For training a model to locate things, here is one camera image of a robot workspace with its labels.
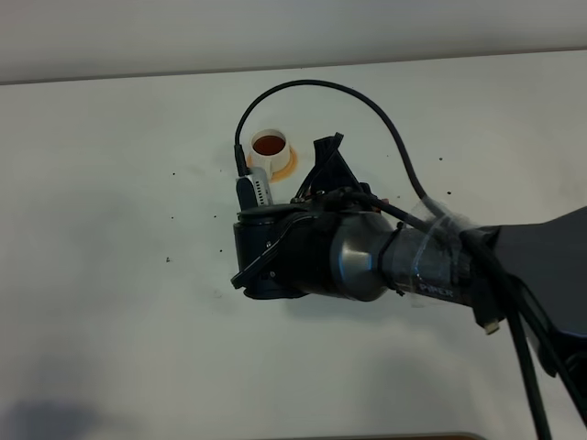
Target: coffee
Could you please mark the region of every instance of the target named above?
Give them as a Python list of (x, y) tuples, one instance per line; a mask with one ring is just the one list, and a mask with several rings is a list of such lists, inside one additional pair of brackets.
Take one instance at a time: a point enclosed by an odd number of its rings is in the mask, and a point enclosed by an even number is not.
[(253, 144), (253, 149), (263, 156), (273, 156), (284, 148), (285, 141), (278, 136), (263, 136)]

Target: black cable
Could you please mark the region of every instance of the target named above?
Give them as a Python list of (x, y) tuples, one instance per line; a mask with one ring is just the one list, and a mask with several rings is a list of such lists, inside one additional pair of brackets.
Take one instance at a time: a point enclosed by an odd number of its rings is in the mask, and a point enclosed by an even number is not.
[(413, 215), (402, 211), (400, 208), (393, 206), (392, 204), (388, 204), (383, 200), (378, 199), (374, 195), (367, 194), (365, 192), (349, 192), (345, 194), (345, 197), (349, 200), (354, 200), (356, 202), (360, 202), (362, 204), (368, 204), (375, 208), (381, 209), (386, 214), (392, 215), (398, 220), (418, 229), (422, 232), (428, 232), (430, 230), (430, 225), (419, 218), (414, 217)]
[(400, 156), (402, 157), (405, 172), (407, 173), (407, 177), (412, 183), (412, 186), (414, 187), (415, 193), (418, 195), (420, 199), (426, 198), (426, 191), (424, 191), (424, 188), (422, 187), (420, 181), (415, 175), (414, 166), (412, 165), (412, 161), (410, 160), (410, 157), (407, 154), (404, 141), (402, 140), (402, 137), (397, 131), (397, 128), (395, 128), (395, 125), (393, 124), (389, 116), (386, 115), (385, 112), (383, 112), (383, 110), (377, 104), (375, 104), (370, 98), (365, 96), (363, 93), (357, 92), (356, 90), (351, 89), (350, 87), (347, 87), (345, 85), (321, 80), (297, 80), (284, 82), (283, 84), (276, 85), (275, 87), (269, 89), (267, 92), (260, 94), (257, 97), (257, 99), (250, 103), (249, 107), (247, 108), (247, 110), (245, 110), (245, 113), (240, 118), (240, 121), (238, 121), (237, 131), (235, 133), (235, 159), (237, 160), (239, 176), (244, 175), (241, 174), (241, 172), (243, 171), (243, 168), (244, 170), (247, 168), (245, 155), (244, 153), (242, 153), (242, 146), (240, 145), (240, 132), (242, 131), (242, 127), (245, 125), (245, 121), (249, 117), (250, 113), (261, 101), (263, 101), (268, 96), (271, 96), (272, 94), (275, 94), (280, 90), (287, 89), (289, 87), (295, 87), (298, 85), (317, 85), (319, 87), (326, 87), (329, 89), (339, 90), (345, 94), (350, 94), (351, 96), (354, 96), (355, 98), (359, 99), (364, 104), (366, 104), (371, 110), (373, 110), (377, 114), (377, 116), (383, 121), (383, 123), (387, 126), (389, 131), (392, 133), (393, 140), (395, 141), (395, 144), (397, 144), (397, 149), (400, 153)]
[(532, 414), (532, 420), (534, 421), (538, 440), (552, 440), (552, 434), (548, 427), (547, 414), (544, 410), (544, 403), (542, 402), (540, 388), (538, 387), (536, 371), (534, 369), (534, 364), (532, 363), (532, 357), (530, 356), (530, 350), (528, 349), (526, 334), (524, 333), (524, 327), (522, 326), (520, 315), (509, 305), (505, 308), (507, 310), (505, 316), (510, 327), (510, 333), (512, 334), (512, 341), (514, 342), (520, 370), (526, 372), (526, 374), (522, 374), (522, 380), (524, 381), (528, 406), (530, 407), (530, 413)]

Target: white wall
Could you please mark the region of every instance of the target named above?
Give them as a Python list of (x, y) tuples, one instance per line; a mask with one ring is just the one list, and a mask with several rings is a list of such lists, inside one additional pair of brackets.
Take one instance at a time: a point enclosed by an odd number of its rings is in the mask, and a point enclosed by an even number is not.
[(3, 0), (0, 82), (587, 46), (584, 0)]

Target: white table surface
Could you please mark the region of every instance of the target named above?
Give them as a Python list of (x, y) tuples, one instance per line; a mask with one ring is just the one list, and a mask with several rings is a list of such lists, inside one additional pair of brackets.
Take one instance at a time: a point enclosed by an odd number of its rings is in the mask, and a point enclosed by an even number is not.
[[(586, 77), (576, 51), (0, 87), (2, 438), (535, 438), (505, 325), (485, 336), (466, 308), (394, 293), (234, 291), (232, 138), (277, 83), (343, 83), (388, 112), (450, 209), (541, 222), (587, 204)], [(278, 200), (312, 140), (340, 131), (358, 178), (415, 208), (390, 135), (353, 98), (290, 89), (245, 140), (263, 128), (300, 155)], [(538, 375), (555, 438), (584, 438), (562, 385)]]

